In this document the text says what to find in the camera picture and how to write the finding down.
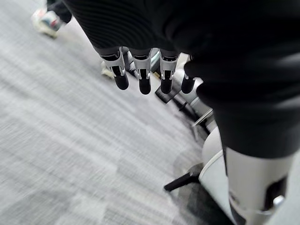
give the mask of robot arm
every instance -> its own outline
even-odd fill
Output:
[[[177,53],[193,56],[182,89],[191,90],[195,77],[203,80],[197,94],[219,126],[232,214],[238,225],[263,224],[285,198],[300,147],[298,1],[216,0],[197,7],[192,0],[64,2],[121,89],[128,81],[119,46],[161,49],[165,93]],[[148,93],[148,53],[132,54],[141,91]]]

